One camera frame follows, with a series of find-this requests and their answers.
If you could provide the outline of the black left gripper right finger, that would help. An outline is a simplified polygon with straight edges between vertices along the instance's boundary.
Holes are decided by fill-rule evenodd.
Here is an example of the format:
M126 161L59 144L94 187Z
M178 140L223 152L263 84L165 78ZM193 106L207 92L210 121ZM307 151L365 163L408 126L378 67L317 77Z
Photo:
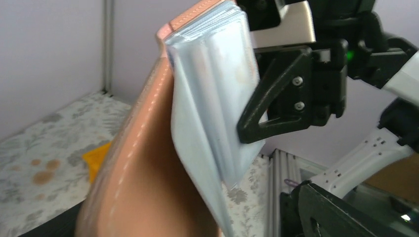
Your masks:
M338 198L304 181L280 194L282 237L411 237L413 204L368 185Z

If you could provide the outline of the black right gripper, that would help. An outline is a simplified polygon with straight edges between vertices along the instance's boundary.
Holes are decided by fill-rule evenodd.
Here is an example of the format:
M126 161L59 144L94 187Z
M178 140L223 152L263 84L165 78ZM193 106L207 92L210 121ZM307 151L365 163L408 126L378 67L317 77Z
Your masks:
M261 81L237 124L239 139L263 139L324 126L346 107L348 43L330 39L257 49Z

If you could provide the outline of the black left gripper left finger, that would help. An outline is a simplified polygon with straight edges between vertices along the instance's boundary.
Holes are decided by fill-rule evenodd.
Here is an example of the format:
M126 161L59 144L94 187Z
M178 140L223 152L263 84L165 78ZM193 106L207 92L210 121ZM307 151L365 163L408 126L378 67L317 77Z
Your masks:
M82 203L78 203L44 224L19 237L74 237L76 220Z

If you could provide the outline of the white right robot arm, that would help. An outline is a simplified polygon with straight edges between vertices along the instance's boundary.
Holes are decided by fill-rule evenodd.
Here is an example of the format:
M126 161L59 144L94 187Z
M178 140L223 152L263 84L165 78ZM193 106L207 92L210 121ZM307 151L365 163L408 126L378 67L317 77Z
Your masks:
M245 6L261 82L237 124L242 143L282 135L287 151L328 161L310 180L339 198L419 150L419 46L400 36L417 35L418 1Z

